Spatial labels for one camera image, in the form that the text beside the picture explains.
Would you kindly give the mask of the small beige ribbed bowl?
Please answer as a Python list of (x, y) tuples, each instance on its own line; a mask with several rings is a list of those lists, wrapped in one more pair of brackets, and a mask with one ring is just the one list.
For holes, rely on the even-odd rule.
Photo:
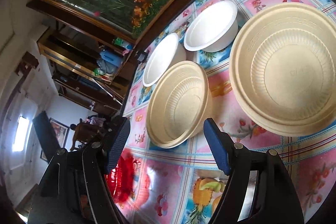
[(158, 81), (147, 108), (146, 130), (156, 146), (174, 148), (200, 133), (212, 112), (205, 70), (195, 62), (181, 61)]

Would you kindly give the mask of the large beige ribbed bowl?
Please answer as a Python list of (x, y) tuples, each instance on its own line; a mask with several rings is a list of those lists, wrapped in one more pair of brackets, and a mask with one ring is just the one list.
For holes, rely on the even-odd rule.
[(281, 3), (252, 16), (229, 70), (241, 108), (272, 133), (306, 136), (335, 121), (335, 23), (315, 7)]

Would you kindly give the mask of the large white foam bowl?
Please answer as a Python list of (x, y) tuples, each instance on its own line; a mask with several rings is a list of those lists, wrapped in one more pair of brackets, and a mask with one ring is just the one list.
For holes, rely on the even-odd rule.
[(143, 73), (144, 87), (153, 86), (171, 66), (186, 60), (184, 47), (176, 33), (166, 36), (155, 48)]

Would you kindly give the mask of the small white foam bowl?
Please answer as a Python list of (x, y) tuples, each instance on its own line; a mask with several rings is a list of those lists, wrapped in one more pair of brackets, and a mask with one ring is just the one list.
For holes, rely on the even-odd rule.
[(184, 37), (188, 51), (218, 52), (232, 43), (238, 33), (238, 8), (231, 1), (220, 1), (202, 11)]

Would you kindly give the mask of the colourful floral tablecloth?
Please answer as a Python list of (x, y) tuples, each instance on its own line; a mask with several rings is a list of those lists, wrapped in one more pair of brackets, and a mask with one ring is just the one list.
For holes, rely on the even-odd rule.
[[(145, 45), (152, 53), (161, 40), (175, 32), (180, 38), (206, 8), (224, 0), (195, 0)], [(229, 0), (238, 7), (242, 26), (259, 11), (279, 3), (301, 2), (335, 19), (333, 0)], [(335, 124), (303, 137), (285, 137), (266, 131), (239, 106), (229, 79), (230, 48), (215, 53), (189, 52), (187, 58), (207, 73), (213, 97), (213, 119), (235, 142), (248, 149), (274, 149), (282, 158), (297, 190), (306, 222), (320, 223), (329, 212), (335, 223)], [(220, 193), (199, 191), (207, 178), (225, 182), (203, 134), (172, 149), (154, 145), (146, 131), (146, 114), (153, 88), (143, 86), (144, 65), (139, 65), (124, 103), (124, 116), (131, 122), (123, 157), (134, 169), (133, 189), (117, 204), (130, 223), (207, 223), (218, 204)]]

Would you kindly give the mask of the framed wall picture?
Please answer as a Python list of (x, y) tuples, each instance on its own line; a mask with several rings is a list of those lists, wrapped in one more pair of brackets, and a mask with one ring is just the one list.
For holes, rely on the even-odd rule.
[(55, 136), (59, 142), (60, 147), (64, 148), (66, 146), (67, 136), (68, 136), (70, 127), (60, 123), (59, 121), (53, 118), (50, 118), (50, 124), (52, 125), (52, 128), (54, 129)]

